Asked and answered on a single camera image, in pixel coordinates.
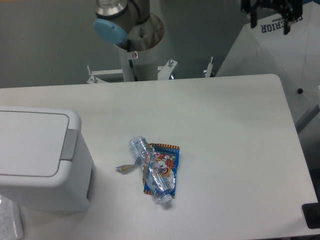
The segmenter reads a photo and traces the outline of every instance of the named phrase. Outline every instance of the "plastic bottle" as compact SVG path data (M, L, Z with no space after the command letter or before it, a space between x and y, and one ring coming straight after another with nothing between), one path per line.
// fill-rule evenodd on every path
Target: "plastic bottle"
M162 171L158 161L153 158L153 150L143 136L138 136L129 142L129 148L134 156L135 164L143 170L144 165L148 166L145 182L151 189L153 196L161 204L167 204L172 200L169 181L159 174Z

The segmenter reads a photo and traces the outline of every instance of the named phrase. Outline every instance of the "snack wrapper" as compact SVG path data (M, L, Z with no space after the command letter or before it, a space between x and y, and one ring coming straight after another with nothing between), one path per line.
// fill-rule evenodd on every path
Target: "snack wrapper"
M154 162L162 168L161 177L166 178L168 181L168 188L171 196L176 195L176 181L177 181L177 168L179 165L179 151L180 148L174 145L151 143L150 147L153 150L152 161L149 161L148 167L143 168L143 192L148 195L155 195L156 193L146 184L146 176L150 173L150 169L154 169Z

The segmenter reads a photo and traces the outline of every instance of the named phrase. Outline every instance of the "light blue cap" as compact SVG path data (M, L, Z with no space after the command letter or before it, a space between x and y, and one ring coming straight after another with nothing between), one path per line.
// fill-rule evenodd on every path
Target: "light blue cap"
M125 30L108 20L98 18L94 21L93 26L100 37L113 44L122 43L128 37Z

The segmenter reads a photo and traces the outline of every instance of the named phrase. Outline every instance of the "gray wall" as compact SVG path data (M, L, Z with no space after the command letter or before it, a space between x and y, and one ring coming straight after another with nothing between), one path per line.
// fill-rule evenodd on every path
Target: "gray wall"
M150 0L165 25L159 65L178 61L178 78L217 70L242 26L240 0ZM0 88L83 84L91 70L120 69L115 47L93 29L94 0L0 1ZM260 12L260 17L273 12Z

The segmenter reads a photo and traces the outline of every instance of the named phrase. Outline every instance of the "black device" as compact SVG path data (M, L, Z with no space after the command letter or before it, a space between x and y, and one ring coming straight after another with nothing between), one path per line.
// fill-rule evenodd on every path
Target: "black device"
M276 10L283 17L283 34L290 32L290 26L293 21L302 15L303 0L241 0L241 11L250 14L251 28L257 26L258 16L257 8L267 8Z

